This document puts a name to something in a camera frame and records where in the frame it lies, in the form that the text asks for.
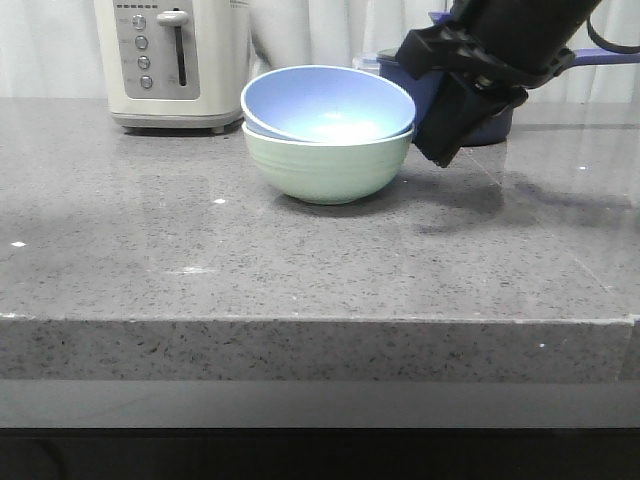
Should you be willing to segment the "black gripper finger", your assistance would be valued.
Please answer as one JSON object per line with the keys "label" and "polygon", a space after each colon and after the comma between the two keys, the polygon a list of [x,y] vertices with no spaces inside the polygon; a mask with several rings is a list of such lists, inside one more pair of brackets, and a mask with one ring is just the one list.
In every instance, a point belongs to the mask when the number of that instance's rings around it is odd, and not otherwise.
{"label": "black gripper finger", "polygon": [[522,87],[473,90],[465,100],[467,135],[463,145],[493,145],[503,142],[511,130],[514,110],[528,98],[527,90]]}
{"label": "black gripper finger", "polygon": [[449,166],[465,138],[500,112],[500,87],[484,87],[462,74],[447,73],[420,122],[414,144],[428,160]]}

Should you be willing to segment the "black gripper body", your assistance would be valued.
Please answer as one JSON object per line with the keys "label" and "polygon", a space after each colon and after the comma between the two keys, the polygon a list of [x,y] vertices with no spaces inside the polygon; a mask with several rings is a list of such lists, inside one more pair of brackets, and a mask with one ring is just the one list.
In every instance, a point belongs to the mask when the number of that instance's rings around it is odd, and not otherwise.
{"label": "black gripper body", "polygon": [[566,44],[575,32],[574,19],[447,20],[409,31],[395,60],[415,79],[438,70],[536,89],[573,60]]}

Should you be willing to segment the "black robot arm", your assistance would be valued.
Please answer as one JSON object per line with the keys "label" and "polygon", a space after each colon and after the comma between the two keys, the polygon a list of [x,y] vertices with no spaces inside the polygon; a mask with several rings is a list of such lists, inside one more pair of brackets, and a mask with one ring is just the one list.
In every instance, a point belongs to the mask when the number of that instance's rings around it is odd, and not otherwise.
{"label": "black robot arm", "polygon": [[526,102],[528,93],[566,70],[567,46],[595,1],[457,1],[450,19],[412,29],[395,55],[414,79],[440,71],[441,83],[414,143],[449,166],[470,133]]}

